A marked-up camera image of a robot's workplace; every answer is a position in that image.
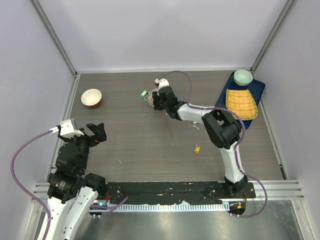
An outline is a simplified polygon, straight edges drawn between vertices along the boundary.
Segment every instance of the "bowl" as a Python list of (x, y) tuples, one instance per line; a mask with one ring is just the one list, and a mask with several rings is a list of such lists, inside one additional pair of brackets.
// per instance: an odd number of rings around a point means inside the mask
[(82, 94), (81, 102), (89, 108), (97, 108), (102, 102), (102, 93), (95, 88), (88, 89)]
[(233, 79), (237, 85), (247, 86), (252, 82), (254, 77), (252, 76), (251, 72), (247, 70), (238, 70), (235, 71)]

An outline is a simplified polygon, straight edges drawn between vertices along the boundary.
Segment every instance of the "green object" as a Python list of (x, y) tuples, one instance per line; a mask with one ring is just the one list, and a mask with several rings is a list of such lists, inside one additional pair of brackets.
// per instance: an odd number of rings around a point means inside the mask
[(144, 90), (144, 91), (140, 94), (140, 96), (143, 98), (147, 93), (148, 93), (148, 91), (147, 91), (147, 90)]

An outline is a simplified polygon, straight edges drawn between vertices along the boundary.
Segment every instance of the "wall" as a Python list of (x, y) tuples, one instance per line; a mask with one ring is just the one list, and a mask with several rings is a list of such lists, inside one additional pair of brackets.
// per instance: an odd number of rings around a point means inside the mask
[(290, 179), (298, 179), (319, 235), (320, 199), (320, 1), (297, 1), (276, 36), (257, 77)]
[(286, 0), (39, 0), (78, 71), (249, 68)]
[[(31, 204), (13, 181), (10, 161), (18, 147), (59, 123), (72, 76), (27, 0), (0, 7), (0, 233), (24, 238)], [(56, 135), (47, 135), (18, 156), (16, 175), (32, 190), (49, 171)]]

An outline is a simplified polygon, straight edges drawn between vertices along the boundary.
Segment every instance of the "wooden tabletop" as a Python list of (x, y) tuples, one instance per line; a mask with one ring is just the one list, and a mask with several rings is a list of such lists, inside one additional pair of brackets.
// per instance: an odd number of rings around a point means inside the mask
[[(140, 97), (153, 89), (154, 80), (163, 72), (82, 74), (71, 117), (77, 126), (104, 123), (107, 141), (90, 149), (87, 173), (95, 173), (109, 182), (213, 181), (223, 180), (225, 168), (220, 151), (203, 125), (177, 121), (165, 111), (154, 111)], [(191, 103), (212, 106), (216, 103), (231, 71), (190, 71), (193, 90)], [(181, 101), (189, 93), (188, 79), (174, 73), (170, 86)], [(102, 105), (90, 109), (81, 103), (82, 93), (91, 88), (102, 92)], [(281, 180), (282, 175), (267, 126), (258, 107), (240, 145), (244, 170), (261, 180)], [(200, 152), (194, 153), (195, 143)]]

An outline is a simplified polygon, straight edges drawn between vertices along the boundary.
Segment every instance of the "checkered yellow cloth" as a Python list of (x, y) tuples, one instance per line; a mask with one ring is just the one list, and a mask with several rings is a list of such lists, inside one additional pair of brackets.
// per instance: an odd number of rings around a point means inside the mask
[(226, 108), (235, 112), (242, 120), (252, 120), (258, 116), (254, 97), (247, 90), (226, 90)]

